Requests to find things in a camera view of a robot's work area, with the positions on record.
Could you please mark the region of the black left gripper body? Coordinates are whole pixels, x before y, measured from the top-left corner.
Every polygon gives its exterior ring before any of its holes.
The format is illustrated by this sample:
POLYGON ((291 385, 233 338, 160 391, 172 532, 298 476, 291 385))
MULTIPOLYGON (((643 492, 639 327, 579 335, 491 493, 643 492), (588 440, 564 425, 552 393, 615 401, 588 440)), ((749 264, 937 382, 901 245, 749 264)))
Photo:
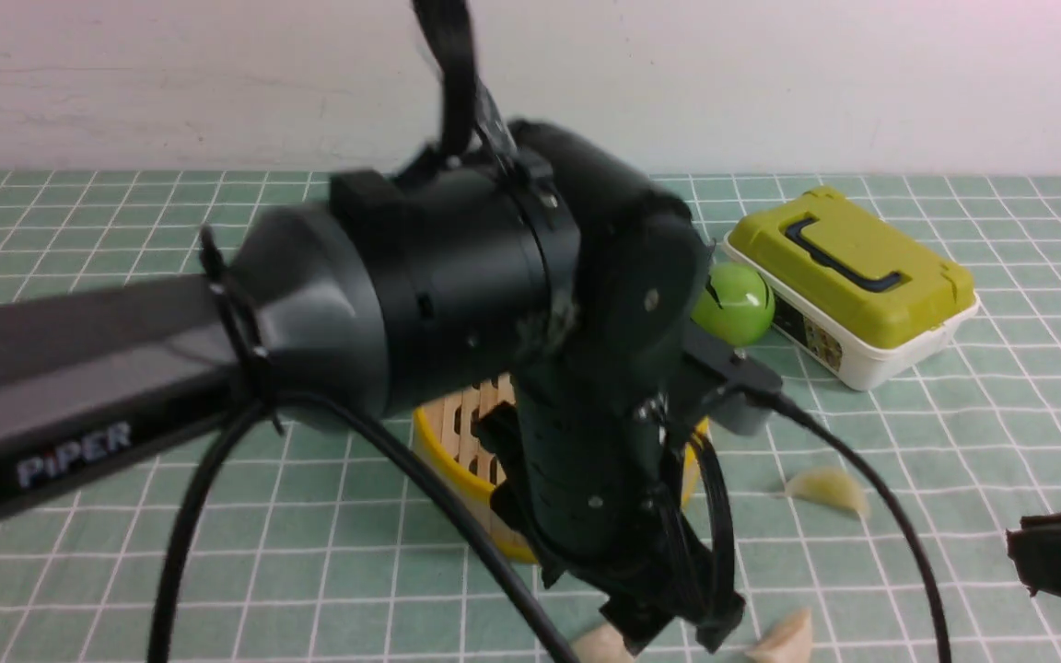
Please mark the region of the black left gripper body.
POLYGON ((619 407, 564 370, 514 377, 477 424, 507 478, 490 506, 530 545, 542 585, 611 599, 723 599, 725 482, 707 436, 725 356, 686 351, 664 392, 619 407))

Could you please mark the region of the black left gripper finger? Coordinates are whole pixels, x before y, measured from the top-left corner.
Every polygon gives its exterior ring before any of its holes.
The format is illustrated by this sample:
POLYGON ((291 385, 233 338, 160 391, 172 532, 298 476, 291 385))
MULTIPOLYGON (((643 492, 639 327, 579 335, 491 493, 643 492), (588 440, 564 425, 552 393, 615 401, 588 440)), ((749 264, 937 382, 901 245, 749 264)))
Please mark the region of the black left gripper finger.
POLYGON ((695 642, 717 652, 740 626, 746 600, 736 588, 737 559, 733 552, 694 554, 694 579, 683 583, 678 564, 665 555, 601 575, 608 600, 601 614, 624 636, 631 652, 651 645, 671 622, 694 627, 695 642))

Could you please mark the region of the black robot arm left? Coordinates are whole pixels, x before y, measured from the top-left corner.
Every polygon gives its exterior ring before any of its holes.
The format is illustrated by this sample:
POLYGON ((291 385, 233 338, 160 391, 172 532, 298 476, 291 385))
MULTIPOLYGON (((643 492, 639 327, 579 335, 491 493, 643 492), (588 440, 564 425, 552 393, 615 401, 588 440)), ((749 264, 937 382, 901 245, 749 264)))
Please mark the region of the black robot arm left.
POLYGON ((576 576, 632 652, 669 622, 719 650, 740 625, 731 508, 712 547, 682 514, 696 428, 745 428, 761 366, 691 320, 712 250, 689 206, 581 137, 514 122, 514 154, 400 175, 336 173, 274 207, 201 273, 0 306, 0 521, 218 431, 166 554, 150 660, 164 662, 185 555, 237 441, 279 413, 353 429, 442 509, 556 660, 563 638, 462 500, 383 419, 490 378, 481 416, 506 479, 490 505, 544 583, 576 576))

